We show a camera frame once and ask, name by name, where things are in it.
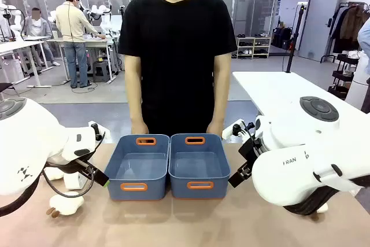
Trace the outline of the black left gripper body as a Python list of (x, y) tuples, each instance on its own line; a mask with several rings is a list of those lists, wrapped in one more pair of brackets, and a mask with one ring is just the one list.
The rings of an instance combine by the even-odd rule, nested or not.
[(73, 161), (74, 167), (77, 171), (85, 177), (94, 177), (96, 167), (88, 161), (76, 159)]

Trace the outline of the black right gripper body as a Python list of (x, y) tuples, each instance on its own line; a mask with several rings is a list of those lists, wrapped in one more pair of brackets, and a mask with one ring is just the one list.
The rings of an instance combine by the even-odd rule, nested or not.
[(258, 156), (261, 154), (260, 149), (262, 147), (261, 140), (254, 137), (249, 138), (239, 148), (239, 154), (246, 160), (246, 162), (238, 169), (239, 172), (251, 172), (252, 167)]

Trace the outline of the person's left hand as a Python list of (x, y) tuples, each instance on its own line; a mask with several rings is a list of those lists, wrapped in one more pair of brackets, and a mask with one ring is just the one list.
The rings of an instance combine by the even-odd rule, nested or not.
[(218, 135), (221, 138), (222, 137), (222, 132), (223, 132), (223, 123), (213, 122), (212, 121), (208, 125), (206, 132), (208, 134)]

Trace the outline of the person's right hand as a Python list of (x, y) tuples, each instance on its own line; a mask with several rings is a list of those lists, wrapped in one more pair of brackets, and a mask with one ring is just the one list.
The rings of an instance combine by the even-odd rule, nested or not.
[(143, 121), (135, 121), (131, 124), (131, 134), (149, 134), (149, 129)]

